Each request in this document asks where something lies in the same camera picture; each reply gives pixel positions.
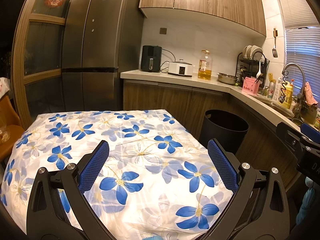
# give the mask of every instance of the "white spoon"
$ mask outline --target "white spoon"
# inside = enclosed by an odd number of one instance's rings
[[[259,60],[259,71],[257,73],[257,78],[261,75],[261,61]]]

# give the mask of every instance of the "kitchen countertop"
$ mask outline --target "kitchen countertop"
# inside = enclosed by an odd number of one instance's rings
[[[256,98],[246,93],[242,93],[241,87],[223,84],[221,82],[218,82],[217,78],[214,78],[214,77],[212,77],[211,80],[202,80],[196,76],[196,73],[194,73],[194,75],[195,76],[192,76],[192,77],[180,77],[180,76],[169,75],[167,73],[152,73],[152,72],[143,72],[140,70],[132,70],[127,72],[122,72],[120,77],[122,79],[168,83],[168,84],[190,86],[190,87],[229,93],[234,97],[238,98],[239,100],[241,100],[242,102],[244,102],[245,104],[247,104],[249,107],[257,111],[262,116],[264,116],[273,125],[277,126],[280,122],[285,122],[300,132],[300,128],[297,125],[295,125],[293,122],[291,122],[289,119],[284,117],[282,114],[278,113],[276,110],[260,102]]]

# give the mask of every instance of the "metal screw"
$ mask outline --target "metal screw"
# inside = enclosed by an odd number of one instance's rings
[[[249,169],[250,168],[250,165],[249,165],[249,163],[242,163],[242,168],[244,168],[244,169]]]
[[[277,168],[272,168],[271,170],[272,170],[272,172],[275,173],[275,174],[277,174],[277,173],[279,172]]]
[[[38,172],[41,174],[41,173],[44,173],[44,171],[45,171],[45,168],[44,167],[42,167],[42,168],[40,168],[39,170],[38,170]]]
[[[76,165],[74,163],[70,163],[70,164],[67,165],[67,169],[68,170],[73,170],[75,168],[75,166]]]

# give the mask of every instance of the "refrigerator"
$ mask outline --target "refrigerator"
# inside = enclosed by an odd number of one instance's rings
[[[71,0],[62,46],[66,111],[122,110],[120,73],[139,68],[140,0]]]

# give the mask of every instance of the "window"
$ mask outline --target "window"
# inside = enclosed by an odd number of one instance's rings
[[[298,64],[320,101],[320,24],[306,0],[280,0],[285,28],[286,63]],[[294,79],[295,95],[302,87],[301,72],[288,68],[288,81]]]

